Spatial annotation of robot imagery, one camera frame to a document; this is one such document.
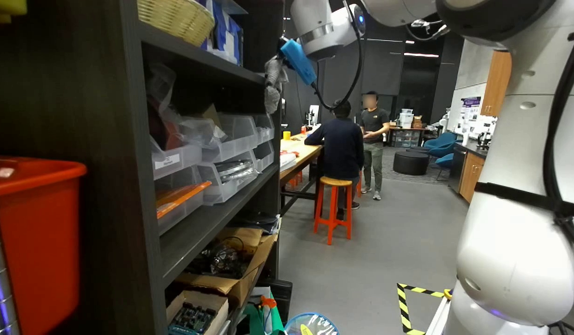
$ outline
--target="black strap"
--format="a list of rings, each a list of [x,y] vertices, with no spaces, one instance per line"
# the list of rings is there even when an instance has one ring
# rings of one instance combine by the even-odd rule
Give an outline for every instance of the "black strap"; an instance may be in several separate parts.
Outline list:
[[[521,189],[492,184],[490,182],[478,182],[477,185],[475,185],[475,191],[550,210],[551,212],[560,213],[564,216],[574,216],[574,203],[569,203],[567,201],[554,201],[546,195],[530,193],[522,191]]]

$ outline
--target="white wall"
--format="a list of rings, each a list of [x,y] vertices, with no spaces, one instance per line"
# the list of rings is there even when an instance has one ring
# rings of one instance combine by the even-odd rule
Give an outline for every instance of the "white wall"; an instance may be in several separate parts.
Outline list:
[[[450,104],[450,119],[447,127],[449,131],[454,131],[459,123],[459,114],[461,106],[463,106],[461,99],[483,97],[485,94],[485,84],[493,54],[493,49],[481,47],[465,40],[459,65],[459,75],[457,76],[457,86],[453,93],[453,101]]]

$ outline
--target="dark sweater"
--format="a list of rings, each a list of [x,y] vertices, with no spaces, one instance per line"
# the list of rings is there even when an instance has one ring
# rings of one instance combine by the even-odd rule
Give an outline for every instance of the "dark sweater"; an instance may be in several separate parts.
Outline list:
[[[321,125],[305,143],[319,146],[324,138],[324,172],[329,178],[359,177],[363,167],[363,135],[351,119],[334,119]]]

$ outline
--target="wicker basket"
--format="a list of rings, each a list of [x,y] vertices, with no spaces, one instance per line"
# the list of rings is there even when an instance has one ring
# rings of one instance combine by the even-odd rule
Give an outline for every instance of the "wicker basket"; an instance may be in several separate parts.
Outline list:
[[[138,17],[198,47],[214,27],[213,14],[194,0],[138,0]]]

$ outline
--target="red bin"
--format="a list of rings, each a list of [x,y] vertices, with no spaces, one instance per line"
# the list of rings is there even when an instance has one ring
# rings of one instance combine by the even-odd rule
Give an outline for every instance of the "red bin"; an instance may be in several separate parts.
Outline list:
[[[79,303],[79,177],[70,161],[0,156],[0,232],[21,332],[48,333]]]

